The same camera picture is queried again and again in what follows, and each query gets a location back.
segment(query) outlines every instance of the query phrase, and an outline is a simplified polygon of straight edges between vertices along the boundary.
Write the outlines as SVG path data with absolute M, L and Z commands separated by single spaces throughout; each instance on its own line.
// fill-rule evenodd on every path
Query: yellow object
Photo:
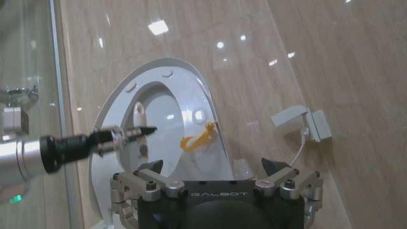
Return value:
M 199 137 L 183 137 L 183 139 L 179 142 L 179 146 L 184 151 L 192 152 L 198 147 L 200 147 L 202 145 L 208 144 L 214 141 L 215 124 L 216 124 L 216 122 L 206 124 L 206 126 L 204 126 L 206 130 L 199 135 Z M 194 138 L 196 138 L 196 140 L 188 146 L 188 141 L 191 141 L 191 139 L 194 139 Z

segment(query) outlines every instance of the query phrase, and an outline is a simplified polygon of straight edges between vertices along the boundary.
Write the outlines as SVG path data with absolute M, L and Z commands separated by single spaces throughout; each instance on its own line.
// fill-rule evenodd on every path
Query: white cable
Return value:
M 298 154 L 295 155 L 295 157 L 294 157 L 294 159 L 292 159 L 292 161 L 291 161 L 291 163 L 290 163 L 290 166 L 291 166 L 291 167 L 292 167 L 295 161 L 296 161 L 298 158 L 299 158 L 299 155 L 300 155 L 300 153 L 302 153 L 302 151 L 303 151 L 304 145 L 306 145 L 306 144 L 300 144 L 299 152 L 298 152 Z
M 306 146 L 306 141 L 307 141 L 309 137 L 310 137 L 310 131 L 309 131 L 309 128 L 304 127 L 300 130 L 300 148 L 299 148 L 298 154 L 295 155 L 295 157 L 294 157 L 294 159 L 292 159 L 292 161 L 290 163 L 291 167 L 292 167 L 295 161 L 298 160 L 300 153 L 303 152 L 303 149 L 304 149 L 304 146 Z

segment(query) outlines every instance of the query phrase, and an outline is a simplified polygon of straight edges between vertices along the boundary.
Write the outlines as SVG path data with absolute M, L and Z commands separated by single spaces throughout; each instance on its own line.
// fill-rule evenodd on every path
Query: toilet bowl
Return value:
M 135 117 L 140 112 L 146 114 L 144 120 Z M 142 142 L 148 148 L 146 161 L 163 160 L 162 175 L 179 180 L 234 179 L 219 131 L 214 141 L 196 152 L 187 153 L 180 148 L 180 139 L 198 136 L 206 124 L 216 121 L 207 84 L 186 61 L 176 58 L 155 60 L 126 77 L 100 110 L 95 128 L 148 125 L 156 126 L 158 131 L 132 143 L 127 147 L 130 150 L 103 157 L 95 154 L 91 158 L 91 202 L 106 225 L 114 224 L 110 179 L 115 173 L 134 171 L 142 164 Z

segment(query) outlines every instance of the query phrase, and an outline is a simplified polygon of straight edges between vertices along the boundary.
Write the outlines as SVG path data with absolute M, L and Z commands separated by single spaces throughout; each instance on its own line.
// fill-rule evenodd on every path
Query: bolt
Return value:
M 118 180 L 118 178 L 119 178 L 119 173 L 115 173 L 114 174 L 114 180 Z
M 147 190 L 147 191 L 155 190 L 156 187 L 158 187 L 158 184 L 155 183 L 154 180 L 151 180 L 150 182 L 147 182 L 147 185 L 146 185 L 146 190 Z
M 284 182 L 284 186 L 286 188 L 295 188 L 295 181 L 288 179 L 286 182 Z

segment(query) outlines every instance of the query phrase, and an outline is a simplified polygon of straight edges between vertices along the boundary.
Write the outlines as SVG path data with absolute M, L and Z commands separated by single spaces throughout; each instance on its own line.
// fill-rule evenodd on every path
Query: silver metal bracket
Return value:
M 323 207 L 323 179 L 319 172 L 286 167 L 268 178 L 258 180 L 255 187 L 264 197 L 271 197 L 278 188 L 284 199 L 304 198 L 304 228 L 309 229 L 315 220 L 315 213 Z
M 183 181 L 171 180 L 170 178 L 155 173 L 150 169 L 142 169 L 138 176 L 144 180 L 154 180 L 163 187 L 163 191 L 170 198 L 179 198 L 184 193 L 186 184 Z
M 162 197 L 162 190 L 170 198 L 179 198 L 186 193 L 184 182 L 168 179 L 150 169 L 115 174 L 110 185 L 112 211 L 120 215 L 122 224 L 128 229 L 139 229 L 134 214 L 139 198 L 156 201 Z

